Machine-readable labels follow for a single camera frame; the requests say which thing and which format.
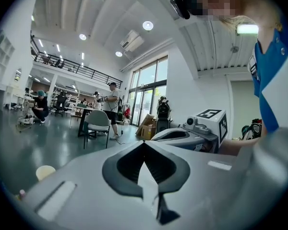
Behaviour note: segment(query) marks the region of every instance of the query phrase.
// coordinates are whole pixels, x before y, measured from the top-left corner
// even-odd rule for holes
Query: ceiling air conditioning unit
[[[144,40],[141,38],[141,36],[134,30],[131,30],[126,38],[121,41],[120,45],[125,51],[133,52],[142,43],[144,43]]]

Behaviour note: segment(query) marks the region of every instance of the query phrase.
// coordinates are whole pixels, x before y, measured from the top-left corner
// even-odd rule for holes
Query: floor
[[[36,169],[50,165],[56,170],[72,159],[91,152],[105,149],[107,137],[89,139],[83,149],[83,137],[77,137],[80,119],[73,118],[70,127],[70,116],[49,115],[45,124],[35,123],[31,129],[21,133],[16,130],[15,111],[0,111],[0,179],[13,194],[21,189],[28,190],[37,183]],[[119,133],[124,134],[120,143],[137,141],[136,127],[119,126]],[[115,140],[109,140],[108,148],[124,146]]]

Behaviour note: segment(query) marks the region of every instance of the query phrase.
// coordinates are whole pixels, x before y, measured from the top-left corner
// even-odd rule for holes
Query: column
[[[54,76],[52,78],[51,85],[50,85],[50,88],[48,91],[48,97],[47,97],[48,106],[50,106],[51,97],[52,97],[54,86],[56,85],[57,79],[58,79],[58,74],[56,73],[56,74],[54,74]]]

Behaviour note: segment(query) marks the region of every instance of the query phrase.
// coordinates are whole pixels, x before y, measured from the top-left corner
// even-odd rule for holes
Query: round ceiling light
[[[123,56],[123,54],[122,54],[121,52],[119,52],[119,51],[117,51],[115,54],[116,54],[116,56],[118,56],[118,57],[122,57],[122,56]]]
[[[86,35],[84,35],[84,34],[80,34],[79,37],[81,40],[86,40]]]
[[[154,27],[154,24],[153,24],[151,21],[145,21],[145,22],[143,23],[143,28],[144,28],[145,30],[147,30],[147,31],[152,30],[153,27]]]

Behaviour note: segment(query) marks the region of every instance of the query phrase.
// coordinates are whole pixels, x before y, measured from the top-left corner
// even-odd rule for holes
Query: camera lens
[[[193,124],[193,118],[188,118],[188,120],[187,120],[187,124],[188,124],[188,125]]]

